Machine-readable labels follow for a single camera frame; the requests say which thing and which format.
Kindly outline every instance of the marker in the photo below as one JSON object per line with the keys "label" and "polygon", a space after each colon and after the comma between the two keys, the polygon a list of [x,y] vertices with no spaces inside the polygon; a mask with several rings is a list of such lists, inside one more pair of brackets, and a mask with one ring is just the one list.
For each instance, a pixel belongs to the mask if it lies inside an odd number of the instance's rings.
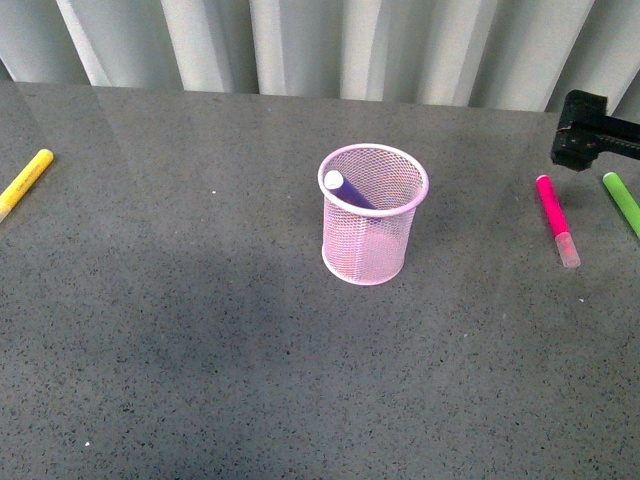
{"label": "marker", "polygon": [[27,193],[31,185],[42,175],[47,167],[53,162],[53,153],[49,150],[40,150],[33,160],[15,178],[11,185],[0,195],[0,222],[2,222],[9,212],[16,206],[22,196]]}
{"label": "marker", "polygon": [[538,187],[538,193],[551,226],[551,233],[556,240],[562,264],[567,268],[580,266],[578,251],[571,238],[571,233],[569,233],[569,225],[562,214],[551,179],[547,175],[540,175],[536,179],[536,187]]}
{"label": "marker", "polygon": [[633,199],[627,187],[624,186],[622,180],[617,173],[609,172],[602,177],[607,190],[618,204],[624,218],[627,219],[633,231],[640,238],[640,207]]}
{"label": "marker", "polygon": [[324,176],[324,186],[340,200],[354,207],[376,210],[376,207],[337,170],[331,170]]}

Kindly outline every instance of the magenta marker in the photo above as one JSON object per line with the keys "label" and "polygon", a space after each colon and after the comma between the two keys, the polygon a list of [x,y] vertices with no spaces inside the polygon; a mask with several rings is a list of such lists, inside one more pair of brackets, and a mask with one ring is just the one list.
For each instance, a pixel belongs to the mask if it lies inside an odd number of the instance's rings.
{"label": "magenta marker", "polygon": [[569,233],[569,225],[560,208],[551,179],[547,175],[540,175],[536,179],[536,187],[538,187],[538,193],[551,226],[551,233],[553,233],[553,238],[556,239],[562,264],[567,268],[580,266],[578,251],[571,238],[571,233]]}

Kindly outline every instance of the black clamp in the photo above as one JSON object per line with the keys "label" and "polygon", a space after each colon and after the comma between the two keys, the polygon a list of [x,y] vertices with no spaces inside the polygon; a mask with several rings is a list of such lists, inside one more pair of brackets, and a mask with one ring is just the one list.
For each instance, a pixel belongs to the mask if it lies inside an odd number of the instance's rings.
{"label": "black clamp", "polygon": [[607,97],[569,92],[551,147],[553,163],[579,172],[605,151],[640,160],[640,125],[606,114]]}

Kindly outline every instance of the purple marker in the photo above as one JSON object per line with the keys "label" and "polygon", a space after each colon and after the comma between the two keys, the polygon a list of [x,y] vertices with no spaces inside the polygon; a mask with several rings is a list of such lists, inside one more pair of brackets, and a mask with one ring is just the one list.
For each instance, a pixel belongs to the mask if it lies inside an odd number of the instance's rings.
{"label": "purple marker", "polygon": [[358,189],[351,185],[351,182],[349,182],[349,180],[347,180],[344,175],[337,170],[331,170],[325,175],[324,186],[340,200],[347,202],[354,207],[376,210],[376,207],[374,207],[369,200],[364,198]]}

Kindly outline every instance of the green marker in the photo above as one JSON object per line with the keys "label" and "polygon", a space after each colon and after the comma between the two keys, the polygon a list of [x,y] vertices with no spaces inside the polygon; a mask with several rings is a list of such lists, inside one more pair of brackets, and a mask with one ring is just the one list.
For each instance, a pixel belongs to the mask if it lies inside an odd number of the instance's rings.
{"label": "green marker", "polygon": [[640,207],[633,199],[627,187],[624,186],[622,180],[617,173],[609,172],[602,177],[607,190],[622,210],[622,214],[627,219],[633,231],[640,238]]}

